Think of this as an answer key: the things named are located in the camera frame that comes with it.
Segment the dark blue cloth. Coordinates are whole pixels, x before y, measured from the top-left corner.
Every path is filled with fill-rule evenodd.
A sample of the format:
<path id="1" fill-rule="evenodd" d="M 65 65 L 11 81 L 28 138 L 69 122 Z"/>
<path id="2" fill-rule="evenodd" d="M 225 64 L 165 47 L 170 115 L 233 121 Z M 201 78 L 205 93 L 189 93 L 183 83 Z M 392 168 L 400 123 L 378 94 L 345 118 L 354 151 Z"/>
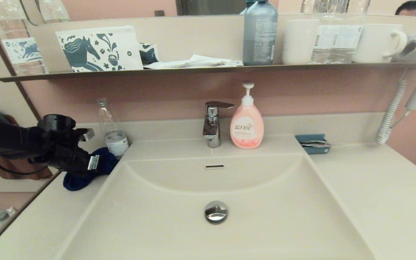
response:
<path id="1" fill-rule="evenodd" d="M 99 163 L 96 172 L 88 173 L 85 177 L 75 177 L 71 173 L 66 173 L 63 179 L 63 186 L 68 191 L 79 191 L 88 186 L 92 180 L 99 176 L 108 176 L 114 170 L 119 160 L 106 148 L 102 147 L 95 150 L 92 155 L 98 155 Z"/>

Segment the small clear plastic water bottle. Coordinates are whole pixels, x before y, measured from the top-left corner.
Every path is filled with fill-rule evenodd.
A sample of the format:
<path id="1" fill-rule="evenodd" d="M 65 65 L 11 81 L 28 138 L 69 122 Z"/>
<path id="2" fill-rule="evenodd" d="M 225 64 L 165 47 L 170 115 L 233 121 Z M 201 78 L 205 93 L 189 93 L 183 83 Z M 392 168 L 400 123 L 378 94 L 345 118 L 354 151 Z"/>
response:
<path id="1" fill-rule="evenodd" d="M 120 160 L 130 146 L 127 135 L 120 128 L 117 117 L 109 107 L 108 100 L 105 97 L 99 98 L 97 104 L 99 105 L 99 125 L 106 147 L 117 160 Z"/>

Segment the chrome sink faucet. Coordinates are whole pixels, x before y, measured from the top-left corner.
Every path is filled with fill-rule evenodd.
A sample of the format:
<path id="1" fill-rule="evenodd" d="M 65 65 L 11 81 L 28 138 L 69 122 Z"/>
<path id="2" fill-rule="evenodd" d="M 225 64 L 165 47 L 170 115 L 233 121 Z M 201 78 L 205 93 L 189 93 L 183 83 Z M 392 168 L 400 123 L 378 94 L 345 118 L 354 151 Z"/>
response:
<path id="1" fill-rule="evenodd" d="M 219 109 L 231 109 L 235 105 L 221 101 L 208 101 L 205 103 L 205 119 L 203 125 L 203 137 L 207 139 L 210 148 L 221 146 Z"/>

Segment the chrome sink drain stopper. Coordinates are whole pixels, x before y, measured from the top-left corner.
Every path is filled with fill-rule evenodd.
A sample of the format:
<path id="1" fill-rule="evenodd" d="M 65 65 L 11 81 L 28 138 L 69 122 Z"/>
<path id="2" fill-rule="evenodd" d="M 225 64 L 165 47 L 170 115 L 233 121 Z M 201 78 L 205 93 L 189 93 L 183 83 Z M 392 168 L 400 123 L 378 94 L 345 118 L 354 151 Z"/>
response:
<path id="1" fill-rule="evenodd" d="M 211 224 L 221 224 L 228 218 L 228 206 L 221 201 L 212 201 L 205 206 L 205 219 Z"/>

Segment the beige wash basin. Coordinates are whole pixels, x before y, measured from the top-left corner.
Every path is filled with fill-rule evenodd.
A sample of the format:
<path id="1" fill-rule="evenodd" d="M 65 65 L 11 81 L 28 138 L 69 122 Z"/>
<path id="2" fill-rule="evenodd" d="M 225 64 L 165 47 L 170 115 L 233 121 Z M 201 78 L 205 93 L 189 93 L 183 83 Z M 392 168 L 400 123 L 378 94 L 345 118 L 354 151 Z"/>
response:
<path id="1" fill-rule="evenodd" d="M 205 219 L 224 202 L 228 218 Z M 135 142 L 53 260 L 376 260 L 360 224 L 290 135 Z"/>

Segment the clear bottle with grey cap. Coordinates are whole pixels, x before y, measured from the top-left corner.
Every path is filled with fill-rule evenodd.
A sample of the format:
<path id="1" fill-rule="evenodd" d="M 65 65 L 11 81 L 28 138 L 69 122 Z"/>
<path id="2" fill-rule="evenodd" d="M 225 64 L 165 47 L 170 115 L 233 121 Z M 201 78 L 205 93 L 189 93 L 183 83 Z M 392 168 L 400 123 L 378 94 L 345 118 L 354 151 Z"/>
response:
<path id="1" fill-rule="evenodd" d="M 0 212 L 0 231 L 10 220 L 11 215 L 7 211 Z"/>

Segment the large horse print pouch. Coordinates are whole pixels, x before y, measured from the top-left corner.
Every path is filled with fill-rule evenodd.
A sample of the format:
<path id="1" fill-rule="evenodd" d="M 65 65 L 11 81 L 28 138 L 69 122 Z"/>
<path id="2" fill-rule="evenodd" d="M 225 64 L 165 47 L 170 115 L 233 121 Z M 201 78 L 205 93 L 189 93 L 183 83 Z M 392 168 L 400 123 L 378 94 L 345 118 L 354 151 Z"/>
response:
<path id="1" fill-rule="evenodd" d="M 143 69 L 132 26 L 57 31 L 56 36 L 74 72 Z"/>

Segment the small blue print pouch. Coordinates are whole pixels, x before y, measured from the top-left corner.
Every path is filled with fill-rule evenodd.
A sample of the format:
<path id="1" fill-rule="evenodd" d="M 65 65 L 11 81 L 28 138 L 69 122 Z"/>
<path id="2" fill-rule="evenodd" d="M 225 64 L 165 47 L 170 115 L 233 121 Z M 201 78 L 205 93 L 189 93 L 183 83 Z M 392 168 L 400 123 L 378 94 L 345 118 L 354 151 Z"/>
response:
<path id="1" fill-rule="evenodd" d="M 139 51 L 143 65 L 149 65 L 160 61 L 156 44 L 139 43 Z"/>

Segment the white paper packets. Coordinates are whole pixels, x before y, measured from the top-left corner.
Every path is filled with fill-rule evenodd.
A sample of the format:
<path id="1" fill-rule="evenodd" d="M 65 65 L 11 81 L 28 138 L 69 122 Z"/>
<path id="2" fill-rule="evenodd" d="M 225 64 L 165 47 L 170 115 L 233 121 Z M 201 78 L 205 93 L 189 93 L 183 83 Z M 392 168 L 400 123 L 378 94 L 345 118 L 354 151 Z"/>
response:
<path id="1" fill-rule="evenodd" d="M 144 69 L 183 69 L 183 68 L 213 68 L 213 67 L 236 67 L 244 66 L 243 61 L 213 58 L 208 56 L 193 55 L 188 60 L 180 61 L 158 61 L 143 66 Z"/>

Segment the pink pump soap bottle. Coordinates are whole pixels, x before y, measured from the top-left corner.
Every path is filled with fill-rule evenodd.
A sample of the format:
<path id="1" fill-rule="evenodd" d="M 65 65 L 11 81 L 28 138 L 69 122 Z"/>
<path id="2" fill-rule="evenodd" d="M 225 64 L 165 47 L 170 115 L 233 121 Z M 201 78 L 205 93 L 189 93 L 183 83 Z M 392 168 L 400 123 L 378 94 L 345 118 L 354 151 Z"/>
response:
<path id="1" fill-rule="evenodd" d="M 231 119 L 230 137 L 233 145 L 238 148 L 255 149 L 264 138 L 264 119 L 250 94 L 254 83 L 244 81 L 242 85 L 246 89 L 246 94 Z"/>

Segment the grey plastic bottle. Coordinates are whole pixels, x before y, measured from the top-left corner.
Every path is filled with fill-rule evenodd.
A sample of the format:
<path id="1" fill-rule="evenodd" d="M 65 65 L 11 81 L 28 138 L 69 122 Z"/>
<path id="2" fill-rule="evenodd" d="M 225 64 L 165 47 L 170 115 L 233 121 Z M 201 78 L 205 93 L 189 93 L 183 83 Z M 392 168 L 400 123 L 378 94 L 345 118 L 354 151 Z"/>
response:
<path id="1" fill-rule="evenodd" d="M 276 7 L 268 0 L 246 0 L 243 16 L 243 65 L 272 65 L 278 22 Z"/>

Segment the blue small package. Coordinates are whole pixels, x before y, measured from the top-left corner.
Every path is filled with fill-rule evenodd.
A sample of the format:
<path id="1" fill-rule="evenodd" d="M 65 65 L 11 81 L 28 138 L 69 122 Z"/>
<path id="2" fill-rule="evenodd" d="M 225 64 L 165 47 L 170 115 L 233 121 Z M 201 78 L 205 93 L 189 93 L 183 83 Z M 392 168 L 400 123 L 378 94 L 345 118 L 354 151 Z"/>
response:
<path id="1" fill-rule="evenodd" d="M 325 134 L 305 134 L 305 135 L 295 135 L 294 136 L 298 142 L 305 140 L 325 140 Z M 325 154 L 330 151 L 330 148 L 313 148 L 313 147 L 302 147 L 307 152 L 307 154 Z"/>

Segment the silver wrapped amenity packet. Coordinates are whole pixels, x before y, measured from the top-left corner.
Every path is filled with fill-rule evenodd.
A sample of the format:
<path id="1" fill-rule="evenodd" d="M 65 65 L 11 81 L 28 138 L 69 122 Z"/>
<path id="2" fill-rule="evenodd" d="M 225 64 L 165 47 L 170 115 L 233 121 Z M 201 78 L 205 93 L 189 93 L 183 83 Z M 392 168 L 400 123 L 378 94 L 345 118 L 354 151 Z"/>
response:
<path id="1" fill-rule="evenodd" d="M 325 140 L 305 140 L 299 142 L 302 147 L 330 148 L 332 145 Z"/>

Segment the clear water bottle white label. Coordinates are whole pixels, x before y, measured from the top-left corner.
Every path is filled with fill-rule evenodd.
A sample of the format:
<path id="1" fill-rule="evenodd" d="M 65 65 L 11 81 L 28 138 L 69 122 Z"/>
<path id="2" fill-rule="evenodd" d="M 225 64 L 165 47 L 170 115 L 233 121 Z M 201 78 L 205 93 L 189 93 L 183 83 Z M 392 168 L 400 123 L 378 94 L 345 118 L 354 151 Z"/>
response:
<path id="1" fill-rule="evenodd" d="M 370 0 L 312 0 L 318 20 L 310 64 L 350 64 L 363 33 Z"/>

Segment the dark metal wall shelf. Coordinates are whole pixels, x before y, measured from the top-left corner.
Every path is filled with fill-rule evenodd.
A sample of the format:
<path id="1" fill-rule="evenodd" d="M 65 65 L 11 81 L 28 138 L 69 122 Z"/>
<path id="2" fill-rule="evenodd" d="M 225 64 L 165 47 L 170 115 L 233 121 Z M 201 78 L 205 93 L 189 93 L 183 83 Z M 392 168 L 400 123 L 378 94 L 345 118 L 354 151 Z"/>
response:
<path id="1" fill-rule="evenodd" d="M 211 74 L 211 73 L 256 73 L 279 72 L 294 70 L 323 70 L 323 69 L 416 69 L 416 63 L 386 63 L 386 64 L 317 64 L 317 65 L 271 65 L 271 66 L 227 66 L 180 69 L 143 69 L 120 70 L 102 72 L 59 72 L 53 74 L 40 74 L 29 76 L 0 77 L 1 82 L 20 82 L 37 80 L 54 80 L 81 77 L 113 77 L 113 76 L 141 76 L 163 74 Z"/>

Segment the wall mirror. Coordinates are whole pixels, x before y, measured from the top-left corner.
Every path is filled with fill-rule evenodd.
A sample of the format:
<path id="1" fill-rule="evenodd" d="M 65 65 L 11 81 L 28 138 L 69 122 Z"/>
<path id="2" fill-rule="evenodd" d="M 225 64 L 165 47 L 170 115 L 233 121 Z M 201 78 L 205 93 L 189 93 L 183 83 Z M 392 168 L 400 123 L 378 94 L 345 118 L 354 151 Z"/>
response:
<path id="1" fill-rule="evenodd" d="M 312 0 L 268 0 L 279 14 L 311 14 Z M 410 0 L 370 0 L 367 15 L 395 16 Z M 241 15 L 246 0 L 20 0 L 35 25 L 89 20 Z"/>

